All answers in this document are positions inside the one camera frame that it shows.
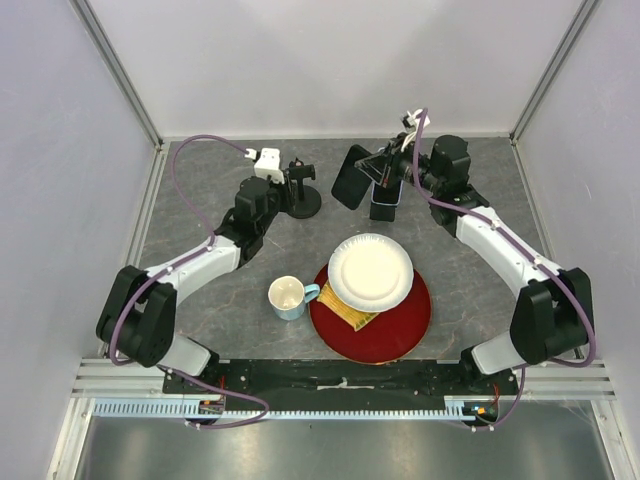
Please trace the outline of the blue case smartphone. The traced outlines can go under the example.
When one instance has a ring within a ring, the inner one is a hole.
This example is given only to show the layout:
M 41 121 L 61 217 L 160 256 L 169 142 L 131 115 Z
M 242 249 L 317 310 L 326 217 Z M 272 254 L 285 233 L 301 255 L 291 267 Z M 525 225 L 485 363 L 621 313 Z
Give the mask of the blue case smartphone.
M 371 203 L 375 205 L 396 208 L 400 204 L 402 190 L 402 181 L 394 184 L 393 186 L 387 187 L 383 187 L 374 183 L 371 193 Z

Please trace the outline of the black case smartphone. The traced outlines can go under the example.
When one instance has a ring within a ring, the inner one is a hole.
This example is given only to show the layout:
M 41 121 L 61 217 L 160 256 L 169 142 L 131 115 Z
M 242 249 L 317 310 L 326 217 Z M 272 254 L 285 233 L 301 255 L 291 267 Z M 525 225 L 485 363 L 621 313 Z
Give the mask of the black case smartphone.
M 371 186 L 372 180 L 355 167 L 357 161 L 369 155 L 370 152 L 361 145 L 351 146 L 331 188 L 331 195 L 349 210 L 360 206 Z

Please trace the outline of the black round-base clamp stand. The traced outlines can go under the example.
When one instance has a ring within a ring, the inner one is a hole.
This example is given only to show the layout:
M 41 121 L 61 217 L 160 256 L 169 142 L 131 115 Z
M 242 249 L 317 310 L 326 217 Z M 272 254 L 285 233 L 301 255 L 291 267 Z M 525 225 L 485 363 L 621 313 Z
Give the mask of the black round-base clamp stand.
M 312 164 L 304 164 L 296 158 L 289 163 L 289 180 L 295 185 L 293 205 L 289 215 L 296 219 L 308 219 L 315 216 L 321 209 L 322 198 L 320 193 L 304 181 L 316 180 L 315 167 Z

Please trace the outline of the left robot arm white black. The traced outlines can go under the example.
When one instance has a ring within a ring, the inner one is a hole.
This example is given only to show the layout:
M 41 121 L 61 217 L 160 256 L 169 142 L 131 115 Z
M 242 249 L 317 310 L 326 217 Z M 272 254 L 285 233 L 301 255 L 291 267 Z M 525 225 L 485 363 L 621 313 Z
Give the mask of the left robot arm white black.
M 96 326 L 112 363 L 167 366 L 181 301 L 248 263 L 262 248 L 276 216 L 294 205 L 289 178 L 278 183 L 251 176 L 241 182 L 234 206 L 202 244 L 151 270 L 122 268 Z

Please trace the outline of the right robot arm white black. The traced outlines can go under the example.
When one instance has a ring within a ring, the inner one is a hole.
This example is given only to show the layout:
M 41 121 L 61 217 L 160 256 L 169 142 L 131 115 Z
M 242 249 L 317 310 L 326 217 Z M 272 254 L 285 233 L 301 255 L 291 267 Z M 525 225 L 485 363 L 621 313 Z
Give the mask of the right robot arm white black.
M 503 370 L 551 361 L 585 368 L 595 359 L 596 337 L 589 276 L 539 254 L 500 219 L 469 180 L 468 144 L 453 135 L 435 140 L 430 154 L 400 134 L 376 153 L 354 146 L 345 160 L 356 178 L 382 193 L 389 206 L 402 185 L 427 197 L 433 219 L 474 250 L 516 298 L 508 330 L 461 354 L 458 381 L 483 392 Z

